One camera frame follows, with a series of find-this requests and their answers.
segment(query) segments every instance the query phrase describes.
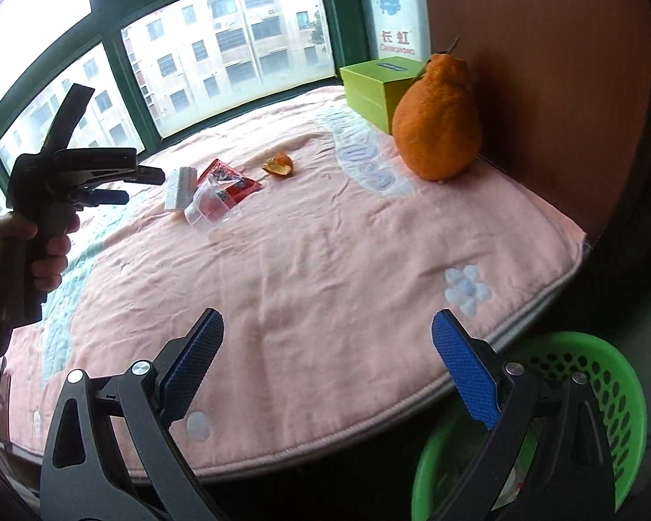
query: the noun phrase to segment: white foam block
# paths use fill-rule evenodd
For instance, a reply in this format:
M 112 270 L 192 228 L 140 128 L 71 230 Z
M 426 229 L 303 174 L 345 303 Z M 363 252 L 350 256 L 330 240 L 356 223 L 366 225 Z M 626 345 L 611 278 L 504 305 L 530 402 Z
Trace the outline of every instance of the white foam block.
M 167 178 L 167 198 L 164 202 L 164 210 L 182 212 L 193 201 L 197 185 L 197 168 L 192 166 L 174 168 Z

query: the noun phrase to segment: person's arm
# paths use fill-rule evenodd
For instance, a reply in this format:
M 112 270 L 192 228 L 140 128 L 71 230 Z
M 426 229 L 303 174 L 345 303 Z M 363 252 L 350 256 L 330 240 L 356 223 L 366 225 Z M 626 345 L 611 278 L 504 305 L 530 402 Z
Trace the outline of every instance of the person's arm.
M 77 231 L 79 225 L 80 221 L 76 216 L 68 229 L 68 233 Z M 21 215 L 8 213 L 0 217 L 0 357 L 7 351 L 7 345 L 10 344 L 12 335 L 12 331 L 1 324 L 7 308 L 7 300 L 12 295 L 10 291 L 12 285 L 8 283 L 4 272 L 6 268 L 5 261 L 12 255 L 10 252 L 11 240 L 28 241 L 36 236 L 37 231 L 36 224 Z M 66 234 L 61 237 L 54 237 L 49 241 L 46 250 L 48 256 L 43 260 L 33 262 L 30 269 L 31 275 L 27 274 L 25 279 L 33 280 L 38 290 L 52 292 L 52 290 L 60 286 L 62 280 L 60 274 L 67 267 L 66 255 L 70 251 L 70 239 Z

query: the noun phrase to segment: hand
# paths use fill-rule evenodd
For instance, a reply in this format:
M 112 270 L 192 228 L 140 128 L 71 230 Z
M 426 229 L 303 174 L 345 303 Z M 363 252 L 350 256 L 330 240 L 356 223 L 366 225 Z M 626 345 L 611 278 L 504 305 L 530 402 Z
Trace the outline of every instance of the hand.
M 68 227 L 67 233 L 74 233 L 80 227 L 80 219 L 76 216 Z M 20 214 L 11 212 L 0 217 L 0 313 L 5 300 L 11 295 L 10 284 L 4 276 L 5 260 L 10 257 L 14 239 L 28 241 L 36 236 L 38 227 Z M 66 255 L 70 252 L 71 242 L 67 234 L 52 238 L 46 246 L 47 257 L 37 260 L 31 265 L 32 276 L 26 280 L 34 280 L 37 290 L 52 292 L 62 282 L 61 274 L 67 267 Z

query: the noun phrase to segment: blue gripper pad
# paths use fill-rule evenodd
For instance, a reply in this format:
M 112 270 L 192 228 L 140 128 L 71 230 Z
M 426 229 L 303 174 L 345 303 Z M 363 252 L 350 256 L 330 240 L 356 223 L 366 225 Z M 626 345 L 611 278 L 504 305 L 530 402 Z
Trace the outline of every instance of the blue gripper pad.
M 207 369 L 224 339 L 224 320 L 215 310 L 206 311 L 190 340 L 160 383 L 160 421 L 171 425 L 183 419 Z
M 473 419 L 492 429 L 499 419 L 497 385 L 470 345 L 453 313 L 443 310 L 432 321 L 432 342 Z

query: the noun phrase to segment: orange fruit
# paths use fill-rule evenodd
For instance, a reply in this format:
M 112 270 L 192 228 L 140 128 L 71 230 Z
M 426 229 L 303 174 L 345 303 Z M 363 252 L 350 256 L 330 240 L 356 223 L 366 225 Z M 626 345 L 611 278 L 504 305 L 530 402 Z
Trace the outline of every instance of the orange fruit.
M 477 157 L 482 128 L 467 88 L 468 63 L 432 55 L 423 78 L 405 92 L 393 116 L 393 137 L 408 168 L 442 181 L 463 172 Z
M 292 175 L 294 163 L 284 152 L 281 152 L 279 155 L 268 159 L 268 162 L 263 165 L 263 170 L 273 176 L 286 178 Z

